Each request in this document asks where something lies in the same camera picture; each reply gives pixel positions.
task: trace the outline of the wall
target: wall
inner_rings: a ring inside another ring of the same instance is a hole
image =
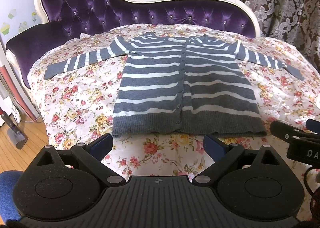
[[[40,23],[34,0],[0,0],[0,41],[6,43],[20,32]]]

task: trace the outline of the floral bedspread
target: floral bedspread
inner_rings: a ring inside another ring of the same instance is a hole
[[[28,80],[47,127],[49,143],[56,149],[68,149],[76,143],[90,143],[112,130],[112,111],[122,77],[126,56],[115,57],[72,72],[59,74],[44,81],[50,63],[108,46],[116,35],[125,39],[146,32],[158,36],[201,36],[207,34],[223,41],[241,40],[253,51],[273,56],[298,68],[305,81],[300,81],[285,70],[274,70],[257,64],[238,61],[240,69],[254,87],[260,114],[269,128],[275,119],[305,129],[309,118],[320,119],[316,106],[320,94],[320,76],[295,47],[273,38],[249,39],[239,34],[216,31],[195,25],[135,24],[92,37],[73,39],[46,54],[30,71]],[[272,145],[285,159],[299,180],[308,165],[286,158],[287,143],[268,135],[264,138],[228,138],[225,143],[239,143],[245,148],[259,149]],[[114,139],[113,150],[102,160],[109,168],[129,178],[130,175],[188,175],[194,177],[213,161],[203,149],[203,138],[192,135],[127,135]],[[314,189],[316,171],[308,176]],[[298,218],[310,217],[310,196]]]

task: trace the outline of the bed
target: bed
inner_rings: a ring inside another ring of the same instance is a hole
[[[117,35],[130,39],[146,32],[171,37],[207,34],[230,43],[241,40],[253,51],[295,66],[305,78],[300,81],[284,70],[239,61],[267,130],[276,119],[305,129],[307,119],[320,116],[319,73],[295,47],[261,37],[257,18],[239,0],[35,0],[35,6],[42,24],[11,39],[6,55],[38,106],[49,143],[56,149],[90,143],[112,132],[112,111],[126,56],[44,81],[48,64],[106,47]],[[271,135],[223,141],[251,149],[272,145],[301,181],[309,168],[287,159],[287,143]],[[204,151],[202,136],[148,134],[115,138],[113,150],[102,163],[127,179],[130,175],[188,175],[191,179],[213,161]],[[316,174],[308,176],[313,189]],[[300,220],[310,218],[309,203],[306,192]]]

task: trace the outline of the striped cardigan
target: striped cardigan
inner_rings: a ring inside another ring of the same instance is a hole
[[[146,33],[107,48],[51,64],[44,79],[110,57],[128,55],[113,111],[113,135],[172,133],[217,137],[264,136],[265,127],[249,81],[236,59],[274,69],[300,71],[240,41],[225,43],[207,35],[157,37]]]

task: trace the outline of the wooden floor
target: wooden floor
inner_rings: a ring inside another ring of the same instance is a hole
[[[6,170],[24,171],[38,152],[48,144],[48,136],[43,122],[26,123],[21,121],[19,128],[28,136],[28,140],[21,150],[9,140],[8,126],[0,127],[0,173]]]

